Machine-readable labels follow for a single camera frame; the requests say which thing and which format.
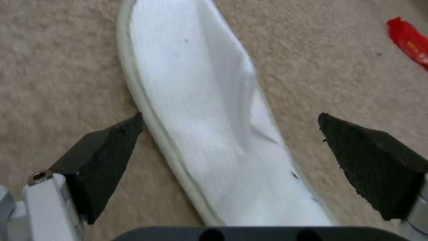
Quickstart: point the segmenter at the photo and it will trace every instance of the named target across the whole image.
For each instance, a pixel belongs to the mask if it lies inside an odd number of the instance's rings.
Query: hole
[[[199,236],[199,241],[224,241],[224,236],[220,230],[208,229]]]
[[[322,238],[311,229],[303,229],[297,233],[297,241],[322,241]]]
[[[37,181],[44,177],[46,177],[46,172],[37,172],[36,174],[33,175],[33,180]]]

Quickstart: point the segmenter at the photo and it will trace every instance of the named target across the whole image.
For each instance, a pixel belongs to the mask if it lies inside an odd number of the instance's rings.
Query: red plastic wrapper
[[[389,36],[413,60],[428,69],[428,39],[400,17],[388,21]]]

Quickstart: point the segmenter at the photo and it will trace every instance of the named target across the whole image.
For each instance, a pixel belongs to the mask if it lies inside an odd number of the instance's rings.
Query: black foam pad
[[[384,220],[405,218],[428,172],[427,160],[386,132],[325,113],[318,123],[357,192]]]
[[[104,130],[86,134],[50,170],[65,175],[79,214],[93,224],[126,169],[138,135],[141,113]]]

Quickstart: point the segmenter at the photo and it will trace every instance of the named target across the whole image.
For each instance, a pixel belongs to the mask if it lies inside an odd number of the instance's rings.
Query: white sock fabric
[[[294,167],[251,60],[211,0],[128,0],[118,43],[133,98],[208,225],[334,223]]]

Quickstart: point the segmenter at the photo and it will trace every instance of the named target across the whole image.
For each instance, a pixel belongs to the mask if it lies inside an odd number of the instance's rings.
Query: beige carpet
[[[327,111],[428,157],[428,72],[388,38],[396,16],[428,35],[425,0],[217,0],[253,57],[296,161],[344,225],[396,229],[361,199],[321,140]],[[0,0],[0,183],[20,198],[86,132],[136,111],[116,52],[121,0]],[[145,131],[87,240],[202,222]]]

